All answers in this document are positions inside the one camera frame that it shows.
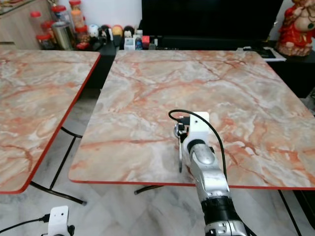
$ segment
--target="black cable connector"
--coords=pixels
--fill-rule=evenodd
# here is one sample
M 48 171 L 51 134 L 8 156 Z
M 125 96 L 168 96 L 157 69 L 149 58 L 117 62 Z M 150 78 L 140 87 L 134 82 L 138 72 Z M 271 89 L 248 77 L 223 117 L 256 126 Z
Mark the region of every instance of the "black cable connector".
M 25 222 L 22 222 L 22 223 L 19 223 L 19 224 L 16 224 L 16 225 L 13 225 L 13 226 L 10 226 L 6 229 L 3 229 L 3 230 L 0 230 L 0 234 L 5 232 L 5 231 L 8 231 L 8 230 L 11 230 L 15 227 L 18 227 L 18 226 L 21 226 L 21 225 L 24 225 L 24 224 L 27 224 L 27 223 L 31 223 L 31 222 L 35 222 L 35 221 L 43 221 L 44 223 L 47 223 L 49 221 L 49 217 L 50 217 L 50 214 L 46 214 L 44 215 L 43 217 L 41 218 L 38 218 L 38 219 L 34 219 L 34 220 L 29 220 L 29 221 L 25 221 Z

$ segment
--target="jar lid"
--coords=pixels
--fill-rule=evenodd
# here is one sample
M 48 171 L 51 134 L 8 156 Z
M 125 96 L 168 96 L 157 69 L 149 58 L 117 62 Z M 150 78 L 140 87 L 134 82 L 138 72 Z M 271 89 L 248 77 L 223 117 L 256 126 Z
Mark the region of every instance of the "jar lid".
M 31 12 L 31 17 L 40 17 L 41 13 L 39 11 L 32 11 Z
M 81 1 L 80 0 L 70 0 L 69 3 L 70 3 L 71 6 L 73 6 L 73 5 L 81 4 Z
M 72 10 L 72 11 L 71 11 L 71 14 L 72 14 L 72 15 L 75 15 L 75 16 L 76 16 L 76 15 L 81 15 L 81 11 L 80 11 L 80 10 Z
M 78 33 L 87 32 L 87 31 L 88 31 L 88 26 L 83 26 L 83 27 L 80 27 L 80 28 L 75 28 L 75 31 L 78 32 Z
M 57 6 L 53 6 L 51 8 L 51 10 L 53 12 L 61 12 L 61 11 L 66 11 L 66 7 L 64 5 L 57 5 Z
M 45 21 L 43 24 L 42 24 L 42 27 L 44 29 L 49 29 L 51 28 L 51 26 L 53 25 L 54 21 Z
M 36 38 L 38 40 L 47 40 L 47 39 L 50 39 L 51 38 L 51 35 L 50 34 L 46 34 L 46 35 L 36 35 Z

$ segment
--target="orange marble pattern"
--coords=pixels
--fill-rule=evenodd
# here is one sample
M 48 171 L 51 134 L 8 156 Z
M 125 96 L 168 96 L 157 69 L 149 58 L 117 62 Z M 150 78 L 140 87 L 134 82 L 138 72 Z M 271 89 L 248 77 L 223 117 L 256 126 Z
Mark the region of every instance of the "orange marble pattern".
M 315 187 L 314 117 L 258 54 L 225 51 L 119 51 L 69 178 L 193 185 L 187 159 L 178 173 L 172 109 L 209 112 L 230 186 Z
M 26 189 L 98 57 L 0 51 L 0 193 Z

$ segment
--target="red lid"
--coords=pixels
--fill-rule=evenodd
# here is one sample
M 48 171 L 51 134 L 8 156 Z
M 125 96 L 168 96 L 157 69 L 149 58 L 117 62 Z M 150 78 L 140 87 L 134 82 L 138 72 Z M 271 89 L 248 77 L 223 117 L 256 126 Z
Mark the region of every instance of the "red lid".
M 36 35 L 36 38 L 38 40 L 47 40 L 47 39 L 50 39 L 51 38 L 51 35 L 50 34 L 46 34 L 46 35 Z
M 88 31 L 88 26 L 83 26 L 80 28 L 75 28 L 76 32 L 87 32 Z
M 45 21 L 41 26 L 44 28 L 44 29 L 49 29 L 51 28 L 52 24 L 54 23 L 54 21 Z
M 39 11 L 32 11 L 31 12 L 31 17 L 40 17 L 41 13 Z
M 51 8 L 51 10 L 53 12 L 61 12 L 61 11 L 66 11 L 66 7 L 64 5 L 57 5 L 57 6 L 53 6 Z
M 69 3 L 70 3 L 71 6 L 73 6 L 73 5 L 81 4 L 81 1 L 80 0 L 70 0 Z

